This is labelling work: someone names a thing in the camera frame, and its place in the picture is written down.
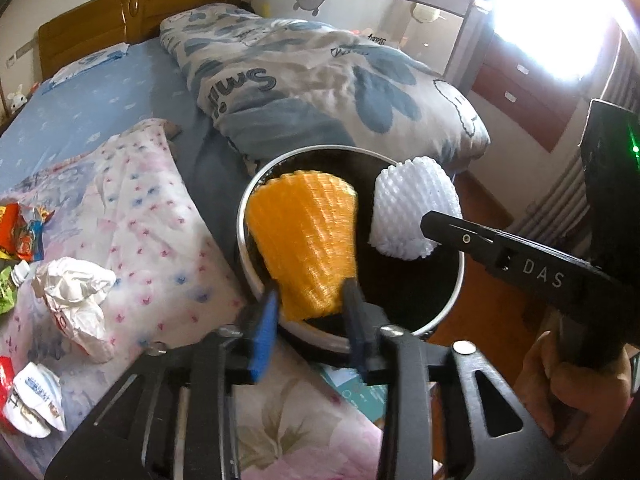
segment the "blue gripper pad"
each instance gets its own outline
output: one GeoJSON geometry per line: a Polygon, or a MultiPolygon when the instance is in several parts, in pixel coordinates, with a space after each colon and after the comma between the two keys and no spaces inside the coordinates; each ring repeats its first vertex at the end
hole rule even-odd
{"type": "Polygon", "coordinates": [[[278,328],[278,311],[280,307],[280,295],[277,286],[268,286],[257,305],[261,310],[258,323],[252,327],[251,334],[245,333],[251,339],[251,351],[249,358],[249,373],[254,383],[257,383],[264,374],[271,351],[276,340],[278,328]]]}

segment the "radiator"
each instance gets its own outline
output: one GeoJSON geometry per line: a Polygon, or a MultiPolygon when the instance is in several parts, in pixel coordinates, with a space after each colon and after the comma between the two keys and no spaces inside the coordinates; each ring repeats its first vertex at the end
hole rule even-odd
{"type": "MultiPolygon", "coordinates": [[[[611,74],[600,97],[640,114],[640,71],[623,34],[611,74]]],[[[536,208],[515,221],[509,231],[588,259],[591,241],[589,205],[584,189],[580,150],[576,148],[562,175],[536,208]]]]}

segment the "comforter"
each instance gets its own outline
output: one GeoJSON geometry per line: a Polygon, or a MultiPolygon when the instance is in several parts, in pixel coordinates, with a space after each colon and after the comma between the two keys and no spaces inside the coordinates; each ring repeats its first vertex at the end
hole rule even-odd
{"type": "Polygon", "coordinates": [[[462,170],[489,144],[457,89],[401,51],[346,30],[211,4],[165,19],[160,31],[200,108],[251,161],[350,144],[462,170]]]}

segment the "tissue paper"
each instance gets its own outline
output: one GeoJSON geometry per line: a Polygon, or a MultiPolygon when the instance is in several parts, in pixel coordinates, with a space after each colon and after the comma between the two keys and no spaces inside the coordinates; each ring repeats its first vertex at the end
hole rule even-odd
{"type": "Polygon", "coordinates": [[[44,298],[58,328],[99,363],[113,358],[100,304],[115,281],[112,270],[65,256],[41,265],[32,282],[36,296],[44,298]]]}

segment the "snack bag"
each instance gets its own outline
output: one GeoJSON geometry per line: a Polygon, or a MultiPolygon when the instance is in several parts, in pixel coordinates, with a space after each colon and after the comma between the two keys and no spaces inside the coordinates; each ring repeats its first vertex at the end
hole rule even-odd
{"type": "Polygon", "coordinates": [[[13,260],[15,254],[14,226],[20,214],[17,203],[0,205],[0,258],[13,260]]]}
{"type": "Polygon", "coordinates": [[[20,206],[20,214],[14,226],[14,245],[15,254],[21,260],[39,262],[43,259],[42,225],[38,209],[20,206]]]}
{"type": "Polygon", "coordinates": [[[94,361],[113,358],[100,304],[116,281],[112,270],[64,256],[38,267],[31,286],[44,298],[58,328],[94,361]]]}

